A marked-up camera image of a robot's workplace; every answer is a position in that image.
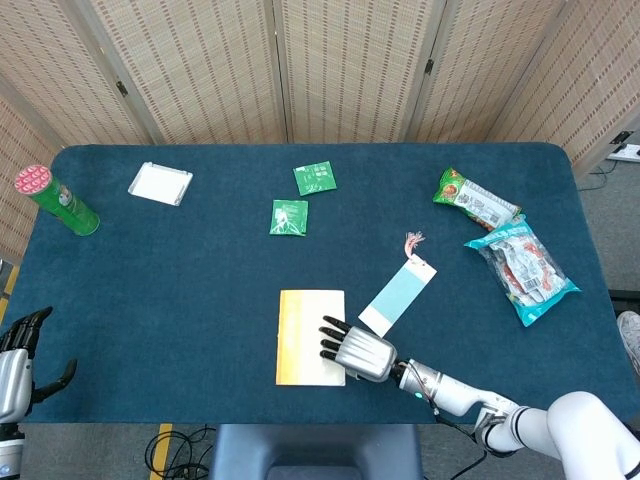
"robot hand on left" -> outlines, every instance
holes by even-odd
[[[53,311],[38,310],[16,320],[0,337],[0,479],[20,478],[24,434],[18,422],[41,403],[66,387],[76,373],[77,360],[67,363],[58,380],[35,388],[33,358],[40,337],[40,327]]]

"robotic arm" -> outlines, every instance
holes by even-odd
[[[640,479],[640,441],[594,395],[569,393],[547,411],[519,406],[413,359],[399,360],[386,340],[335,318],[324,319],[334,328],[320,331],[337,342],[322,340],[320,355],[349,375],[372,382],[392,378],[401,390],[427,401],[436,418],[440,410],[463,416],[480,404],[473,434],[492,455],[509,456],[528,447],[561,460],[570,480]]]
[[[18,422],[34,404],[66,387],[76,372],[77,361],[70,360],[58,380],[35,388],[33,358],[40,327],[52,311],[47,307],[19,319],[0,337],[0,479],[20,478],[25,437]]]

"tassel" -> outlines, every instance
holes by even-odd
[[[407,233],[407,237],[404,242],[404,253],[407,255],[407,258],[411,258],[411,255],[413,254],[413,250],[423,240],[424,240],[424,237],[422,236],[422,232]]]

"blue snack bag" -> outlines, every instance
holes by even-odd
[[[525,218],[519,215],[465,246],[484,257],[528,327],[566,293],[580,289],[562,273]]]

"snack bag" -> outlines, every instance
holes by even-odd
[[[524,215],[465,246],[485,258],[525,327],[566,293],[580,291],[553,261]]]
[[[440,189],[433,196],[433,201],[460,207],[489,231],[509,222],[522,210],[467,180],[451,167],[442,174]]]

